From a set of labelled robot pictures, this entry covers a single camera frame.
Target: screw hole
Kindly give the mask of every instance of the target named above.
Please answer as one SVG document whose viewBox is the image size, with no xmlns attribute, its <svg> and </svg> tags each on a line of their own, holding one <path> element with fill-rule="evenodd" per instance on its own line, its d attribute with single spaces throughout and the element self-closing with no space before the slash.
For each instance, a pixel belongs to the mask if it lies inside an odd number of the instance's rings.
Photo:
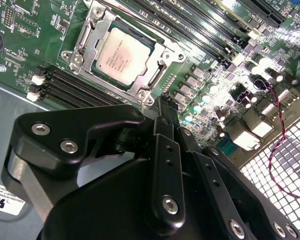
<svg viewBox="0 0 300 240">
<path fill-rule="evenodd" d="M 172 147 L 170 146 L 166 146 L 166 149 L 169 151 L 169 152 L 173 152 L 174 150 L 172 149 Z"/>
<path fill-rule="evenodd" d="M 165 162 L 166 162 L 166 164 L 168 164 L 169 167 L 173 167 L 174 166 L 174 163 L 172 161 L 170 161 L 170 160 L 167 160 Z"/>
<path fill-rule="evenodd" d="M 207 169 L 212 170 L 212 167 L 209 164 L 205 165 Z"/>
<path fill-rule="evenodd" d="M 212 182 L 216 187 L 220 187 L 220 183 L 218 183 L 216 180 L 213 180 Z"/>
</svg>

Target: silver screw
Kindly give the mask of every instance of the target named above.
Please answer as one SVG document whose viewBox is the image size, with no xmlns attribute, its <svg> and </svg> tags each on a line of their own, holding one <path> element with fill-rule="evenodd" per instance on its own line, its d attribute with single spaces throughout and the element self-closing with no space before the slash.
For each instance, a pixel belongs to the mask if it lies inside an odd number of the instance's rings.
<svg viewBox="0 0 300 240">
<path fill-rule="evenodd" d="M 211 152 L 213 152 L 213 154 L 216 155 L 216 156 L 219 155 L 219 152 L 214 148 L 211 148 Z"/>
<path fill-rule="evenodd" d="M 191 136 L 191 132 L 188 129 L 183 129 L 183 132 L 185 133 L 185 135 Z"/>
<path fill-rule="evenodd" d="M 94 7 L 92 9 L 92 14 L 93 14 L 93 16 L 94 16 L 95 19 L 100 19 L 103 16 L 104 12 L 102 11 L 101 8 Z"/>
<path fill-rule="evenodd" d="M 178 205 L 171 197 L 164 197 L 162 199 L 162 206 L 169 214 L 175 215 L 178 212 Z"/>
<path fill-rule="evenodd" d="M 288 230 L 288 232 L 289 232 L 293 237 L 295 237 L 295 238 L 298 237 L 296 231 L 295 231 L 292 227 L 290 227 L 289 225 L 286 225 L 285 227 L 286 227 L 286 229 Z"/>
<path fill-rule="evenodd" d="M 31 130 L 34 134 L 39 136 L 45 136 L 50 133 L 50 127 L 43 123 L 35 123 L 31 126 Z"/>
<path fill-rule="evenodd" d="M 67 154 L 74 154 L 78 151 L 78 145 L 71 140 L 64 140 L 60 143 L 60 148 Z"/>
<path fill-rule="evenodd" d="M 69 58 L 69 54 L 67 52 L 62 53 L 62 57 L 64 59 L 68 59 Z"/>
<path fill-rule="evenodd" d="M 232 232 L 239 238 L 244 239 L 245 238 L 245 232 L 242 229 L 242 227 L 237 223 L 235 220 L 230 221 L 230 228 Z"/>
<path fill-rule="evenodd" d="M 282 227 L 280 227 L 277 223 L 274 223 L 273 226 L 274 226 L 276 232 L 277 232 L 281 237 L 283 237 L 283 238 L 286 237 L 286 233 L 285 233 L 285 231 L 283 230 Z"/>
<path fill-rule="evenodd" d="M 139 93 L 139 95 L 138 95 L 138 97 L 140 98 L 140 99 L 144 99 L 145 98 L 145 93 L 142 91 L 142 92 L 140 92 Z"/>
<path fill-rule="evenodd" d="M 7 68 L 5 65 L 0 64 L 0 72 L 5 73 L 7 71 Z"/>
</svg>

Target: perforated metal panel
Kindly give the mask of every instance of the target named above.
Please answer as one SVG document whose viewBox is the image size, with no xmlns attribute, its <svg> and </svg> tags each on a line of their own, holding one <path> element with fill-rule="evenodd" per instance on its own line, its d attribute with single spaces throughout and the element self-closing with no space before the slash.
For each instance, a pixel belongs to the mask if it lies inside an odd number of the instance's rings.
<svg viewBox="0 0 300 240">
<path fill-rule="evenodd" d="M 278 141 L 279 138 L 242 167 L 241 171 L 300 231 L 300 199 L 281 192 L 269 175 L 268 157 Z M 287 131 L 286 140 L 273 158 L 271 172 L 285 190 L 300 196 L 300 121 Z"/>
</svg>

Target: motherboard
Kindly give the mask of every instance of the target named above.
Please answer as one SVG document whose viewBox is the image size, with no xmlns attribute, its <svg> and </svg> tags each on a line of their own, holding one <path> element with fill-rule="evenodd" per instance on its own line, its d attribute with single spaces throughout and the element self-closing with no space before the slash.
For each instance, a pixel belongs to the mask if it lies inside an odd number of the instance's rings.
<svg viewBox="0 0 300 240">
<path fill-rule="evenodd" d="M 161 94 L 201 146 L 257 149 L 300 98 L 300 0 L 0 0 L 0 82 L 55 109 Z"/>
</svg>

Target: label sticker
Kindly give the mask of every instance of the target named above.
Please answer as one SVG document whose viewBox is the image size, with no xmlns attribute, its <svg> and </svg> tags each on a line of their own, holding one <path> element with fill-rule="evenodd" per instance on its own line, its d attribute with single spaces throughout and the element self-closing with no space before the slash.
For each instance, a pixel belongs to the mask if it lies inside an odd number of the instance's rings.
<svg viewBox="0 0 300 240">
<path fill-rule="evenodd" d="M 8 190 L 0 185 L 0 211 L 7 214 L 17 216 L 22 207 L 25 205 L 25 201 L 18 198 L 16 195 L 8 192 Z"/>
</svg>

